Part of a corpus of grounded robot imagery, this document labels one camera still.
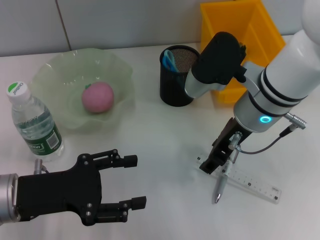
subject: white table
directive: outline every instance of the white table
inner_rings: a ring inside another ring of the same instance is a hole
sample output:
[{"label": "white table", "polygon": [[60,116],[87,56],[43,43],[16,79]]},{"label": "white table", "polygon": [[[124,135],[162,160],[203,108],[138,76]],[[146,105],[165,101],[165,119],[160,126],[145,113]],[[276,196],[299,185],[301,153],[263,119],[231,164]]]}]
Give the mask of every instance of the white table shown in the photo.
[{"label": "white table", "polygon": [[[319,239],[320,236],[320,88],[293,109],[308,122],[258,155],[240,154],[238,169],[282,189],[278,205],[227,185],[213,202],[216,180],[196,169],[198,153],[211,144],[233,116],[231,108],[214,107],[209,93],[175,108],[159,96],[159,56],[167,46],[112,50],[133,67],[135,107],[113,129],[94,134],[62,131],[63,157],[46,164],[50,172],[71,168],[82,153],[117,148],[136,154],[138,167],[101,173],[102,202],[147,196],[146,208],[129,211],[127,223],[83,226],[73,212],[39,216],[30,222],[4,224],[2,240],[274,240]],[[56,54],[0,58],[0,174],[33,173],[27,145],[11,119],[5,89],[13,81],[30,81]],[[246,151],[259,150],[289,123],[282,119],[268,132],[252,134]]]}]

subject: plastic bottle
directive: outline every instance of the plastic bottle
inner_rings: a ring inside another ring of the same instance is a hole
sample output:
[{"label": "plastic bottle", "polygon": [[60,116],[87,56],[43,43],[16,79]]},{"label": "plastic bottle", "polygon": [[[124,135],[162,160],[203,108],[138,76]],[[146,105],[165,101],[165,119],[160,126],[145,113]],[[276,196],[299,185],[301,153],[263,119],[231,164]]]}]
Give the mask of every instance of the plastic bottle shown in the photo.
[{"label": "plastic bottle", "polygon": [[31,95],[26,83],[12,83],[6,93],[12,103],[13,123],[31,152],[44,162],[59,158],[62,137],[48,108]]}]

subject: yellow plastic box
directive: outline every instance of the yellow plastic box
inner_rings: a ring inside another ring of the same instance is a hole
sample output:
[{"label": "yellow plastic box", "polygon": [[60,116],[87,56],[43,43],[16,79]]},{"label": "yellow plastic box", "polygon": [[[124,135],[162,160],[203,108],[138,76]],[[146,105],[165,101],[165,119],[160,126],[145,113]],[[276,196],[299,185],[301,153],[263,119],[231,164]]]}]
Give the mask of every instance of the yellow plastic box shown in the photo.
[{"label": "yellow plastic box", "polygon": [[[218,32],[228,32],[246,46],[245,61],[267,66],[285,46],[260,0],[202,3],[201,50]],[[223,91],[212,91],[218,103],[235,103],[246,89],[234,78]]]}]

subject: pen holder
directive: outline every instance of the pen holder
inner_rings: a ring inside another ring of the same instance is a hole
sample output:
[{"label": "pen holder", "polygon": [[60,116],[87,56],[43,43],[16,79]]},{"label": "pen holder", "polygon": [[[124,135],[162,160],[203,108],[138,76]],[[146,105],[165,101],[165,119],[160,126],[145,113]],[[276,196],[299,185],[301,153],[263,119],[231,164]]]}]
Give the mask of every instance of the pen holder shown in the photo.
[{"label": "pen holder", "polygon": [[[179,72],[171,71],[163,65],[166,50],[172,52]],[[195,49],[184,45],[174,45],[163,50],[160,55],[160,97],[166,104],[183,107],[194,100],[186,94],[185,84],[188,72],[199,55]]]}]

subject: ruler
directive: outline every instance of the ruler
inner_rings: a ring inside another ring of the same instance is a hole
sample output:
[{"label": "ruler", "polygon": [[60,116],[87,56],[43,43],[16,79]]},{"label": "ruler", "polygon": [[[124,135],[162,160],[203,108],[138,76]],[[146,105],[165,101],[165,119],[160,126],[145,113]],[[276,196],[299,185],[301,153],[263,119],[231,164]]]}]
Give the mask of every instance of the ruler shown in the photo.
[{"label": "ruler", "polygon": [[[200,154],[196,159],[196,163],[201,165],[207,159],[207,155]],[[226,170],[227,164],[219,166],[213,173],[211,173],[211,176],[218,178],[222,172],[225,172]],[[227,184],[240,187],[242,190],[245,190],[246,192],[256,195],[271,203],[279,203],[282,192],[280,188],[268,184],[255,176],[250,176],[249,174],[240,171],[235,167],[232,167],[228,176],[229,178]]]}]

